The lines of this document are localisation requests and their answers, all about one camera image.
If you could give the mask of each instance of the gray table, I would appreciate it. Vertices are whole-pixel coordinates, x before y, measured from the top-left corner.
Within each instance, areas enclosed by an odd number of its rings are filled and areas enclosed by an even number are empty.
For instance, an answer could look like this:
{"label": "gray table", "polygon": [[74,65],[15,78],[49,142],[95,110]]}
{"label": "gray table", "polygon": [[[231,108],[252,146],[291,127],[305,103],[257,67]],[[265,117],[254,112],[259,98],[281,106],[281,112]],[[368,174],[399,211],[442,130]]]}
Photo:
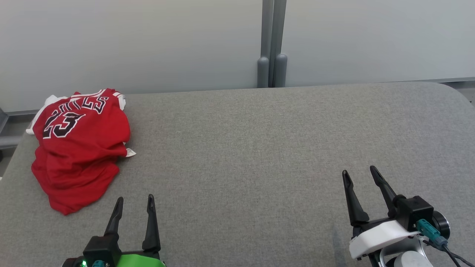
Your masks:
{"label": "gray table", "polygon": [[[369,266],[350,258],[347,169],[373,219],[386,214],[369,166],[396,193],[450,221],[450,248],[475,261],[475,109],[434,83],[128,95],[137,152],[105,195],[63,216],[30,171],[24,136],[0,181],[0,266],[60,266],[102,235],[124,197],[119,245],[141,247],[155,195],[161,257],[186,266]],[[434,266],[452,266],[429,248]]]}

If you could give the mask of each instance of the floor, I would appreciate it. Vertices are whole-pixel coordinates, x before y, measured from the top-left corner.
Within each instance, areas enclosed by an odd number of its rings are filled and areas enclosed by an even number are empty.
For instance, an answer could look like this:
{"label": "floor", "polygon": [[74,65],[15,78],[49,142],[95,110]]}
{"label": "floor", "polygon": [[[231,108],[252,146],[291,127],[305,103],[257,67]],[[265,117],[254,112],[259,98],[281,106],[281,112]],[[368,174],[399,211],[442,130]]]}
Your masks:
{"label": "floor", "polygon": [[[469,82],[452,82],[452,83],[443,83],[448,85],[458,92],[462,93],[468,101],[475,106],[475,81]],[[8,135],[22,135],[26,128],[28,128],[30,121],[33,119],[34,115],[21,115],[15,116],[8,120],[7,124],[3,128],[0,136],[8,136]],[[13,153],[15,152],[15,148],[9,148],[2,151],[3,152],[3,160],[0,162],[0,180],[5,170],[8,166],[8,163],[11,160]]]}

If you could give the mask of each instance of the white clothing tag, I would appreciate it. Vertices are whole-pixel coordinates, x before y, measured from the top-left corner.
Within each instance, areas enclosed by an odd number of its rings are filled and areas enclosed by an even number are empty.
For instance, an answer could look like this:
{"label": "white clothing tag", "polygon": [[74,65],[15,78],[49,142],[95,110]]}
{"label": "white clothing tag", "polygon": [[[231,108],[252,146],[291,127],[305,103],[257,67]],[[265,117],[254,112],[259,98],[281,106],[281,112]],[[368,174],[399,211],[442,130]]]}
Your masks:
{"label": "white clothing tag", "polygon": [[135,153],[132,149],[130,148],[127,148],[127,156],[125,156],[126,158],[128,157],[132,157],[132,156],[135,156],[137,153]]}

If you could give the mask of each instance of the jersey number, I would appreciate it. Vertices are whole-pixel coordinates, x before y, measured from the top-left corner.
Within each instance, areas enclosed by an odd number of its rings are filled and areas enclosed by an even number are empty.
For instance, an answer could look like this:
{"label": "jersey number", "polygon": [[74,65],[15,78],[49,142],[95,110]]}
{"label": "jersey number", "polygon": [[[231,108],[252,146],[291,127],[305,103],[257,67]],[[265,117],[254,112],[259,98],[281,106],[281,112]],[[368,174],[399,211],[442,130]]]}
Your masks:
{"label": "jersey number", "polygon": [[66,137],[68,133],[70,133],[71,130],[76,126],[79,119],[85,116],[85,114],[66,112],[61,114],[61,116],[64,117],[63,123],[51,125],[53,121],[59,117],[59,115],[60,113],[55,110],[53,111],[53,114],[46,120],[45,130],[43,131],[43,139],[51,138],[51,132],[53,132],[56,137]]}

